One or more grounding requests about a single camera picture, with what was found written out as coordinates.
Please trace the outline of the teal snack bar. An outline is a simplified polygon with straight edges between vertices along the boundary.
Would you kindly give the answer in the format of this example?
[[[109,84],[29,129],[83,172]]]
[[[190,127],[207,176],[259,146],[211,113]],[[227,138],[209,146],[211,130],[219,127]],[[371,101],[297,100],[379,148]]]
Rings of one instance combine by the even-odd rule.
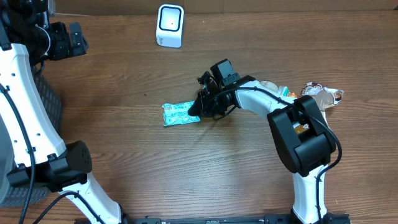
[[[192,107],[193,103],[194,101],[176,104],[163,104],[162,108],[164,109],[164,126],[167,127],[200,122],[199,116],[190,116],[188,114],[188,110]]]

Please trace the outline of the green lid jar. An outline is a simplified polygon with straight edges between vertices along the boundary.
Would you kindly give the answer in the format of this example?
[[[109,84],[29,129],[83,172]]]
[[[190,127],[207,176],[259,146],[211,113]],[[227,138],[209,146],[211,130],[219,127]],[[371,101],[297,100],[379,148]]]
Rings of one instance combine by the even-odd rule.
[[[267,88],[268,90],[273,91],[273,92],[275,92],[275,93],[277,93],[278,90],[279,90],[279,87],[278,87],[275,83],[272,83],[272,82],[270,82],[270,81],[261,81],[260,84],[261,84],[264,88]]]

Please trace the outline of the small teal white carton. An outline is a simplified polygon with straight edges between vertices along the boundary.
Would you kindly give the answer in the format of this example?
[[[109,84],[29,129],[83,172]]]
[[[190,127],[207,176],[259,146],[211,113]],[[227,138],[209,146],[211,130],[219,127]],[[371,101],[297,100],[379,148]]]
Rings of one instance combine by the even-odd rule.
[[[278,87],[278,94],[287,96],[290,93],[289,88],[287,86]]]

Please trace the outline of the orange snack packet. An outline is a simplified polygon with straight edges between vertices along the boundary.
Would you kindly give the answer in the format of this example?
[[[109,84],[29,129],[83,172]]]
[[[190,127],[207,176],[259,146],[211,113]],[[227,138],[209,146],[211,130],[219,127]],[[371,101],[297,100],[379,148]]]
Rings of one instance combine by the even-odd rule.
[[[287,96],[288,96],[288,97],[292,97],[292,98],[297,98],[297,95],[296,95],[295,93],[293,93],[293,92],[289,92],[289,93],[287,94]]]

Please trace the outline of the brown nut snack bag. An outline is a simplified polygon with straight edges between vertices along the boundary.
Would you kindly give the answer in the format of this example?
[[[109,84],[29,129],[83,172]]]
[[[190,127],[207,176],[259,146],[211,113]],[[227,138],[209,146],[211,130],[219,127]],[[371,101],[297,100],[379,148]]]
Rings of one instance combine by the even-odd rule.
[[[308,82],[302,88],[300,96],[311,96],[317,103],[320,112],[326,120],[326,109],[338,105],[343,99],[343,90],[328,88],[319,83]]]

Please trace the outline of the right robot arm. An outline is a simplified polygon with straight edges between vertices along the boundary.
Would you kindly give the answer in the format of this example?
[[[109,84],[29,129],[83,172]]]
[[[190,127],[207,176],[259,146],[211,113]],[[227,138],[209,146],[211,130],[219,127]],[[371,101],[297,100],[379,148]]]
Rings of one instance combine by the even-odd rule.
[[[214,64],[198,82],[203,89],[190,116],[219,120],[241,108],[269,123],[277,154],[293,175],[295,201],[290,214],[266,215],[265,223],[338,223],[324,203],[324,178],[337,164],[331,154],[342,148],[313,97],[268,90],[254,77],[241,77],[228,59]]]

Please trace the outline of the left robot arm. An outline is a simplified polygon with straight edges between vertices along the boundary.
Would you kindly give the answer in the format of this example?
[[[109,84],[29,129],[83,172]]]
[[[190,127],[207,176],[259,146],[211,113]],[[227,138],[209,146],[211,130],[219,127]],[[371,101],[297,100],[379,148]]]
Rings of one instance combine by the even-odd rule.
[[[1,118],[15,163],[7,180],[27,189],[23,215],[34,189],[46,188],[74,203],[89,223],[125,223],[121,206],[92,173],[86,144],[65,144],[52,122],[60,115],[60,100],[42,76],[44,62],[88,50],[80,25],[52,23],[52,11],[53,1],[1,2]]]

